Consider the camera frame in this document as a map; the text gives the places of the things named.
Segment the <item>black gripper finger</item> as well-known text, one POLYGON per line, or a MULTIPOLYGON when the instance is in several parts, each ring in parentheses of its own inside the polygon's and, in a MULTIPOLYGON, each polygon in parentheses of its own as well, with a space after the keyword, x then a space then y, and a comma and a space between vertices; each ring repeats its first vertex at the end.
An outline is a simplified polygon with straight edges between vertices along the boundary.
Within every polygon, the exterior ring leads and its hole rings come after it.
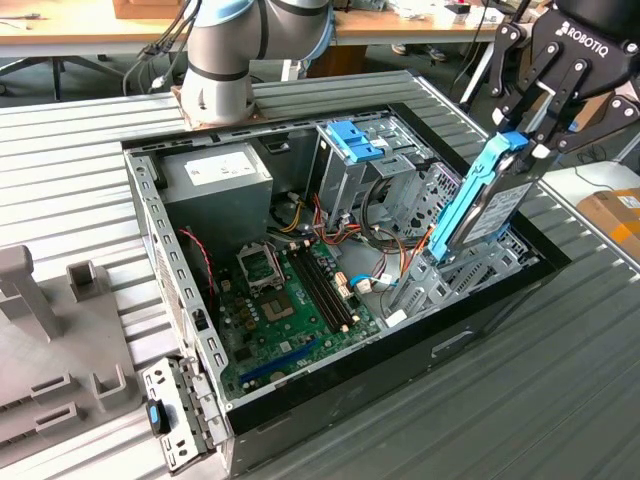
POLYGON ((518 125, 523 114, 535 100, 534 91, 539 90, 536 82, 550 69, 561 53, 558 42, 551 41, 545 45, 525 74, 508 89, 505 76, 506 60, 531 36, 525 27, 516 23, 503 23, 496 33, 489 75, 491 96, 499 100, 492 112, 492 120, 496 126, 518 125))
POLYGON ((553 150, 569 153, 602 140, 639 121, 639 97, 633 86, 637 72, 629 67, 619 76, 611 67, 595 67, 584 59, 568 69, 557 87, 550 107, 534 134, 534 156, 547 156, 553 150), (610 96, 603 116, 577 132, 571 132, 575 109, 603 93, 610 96))

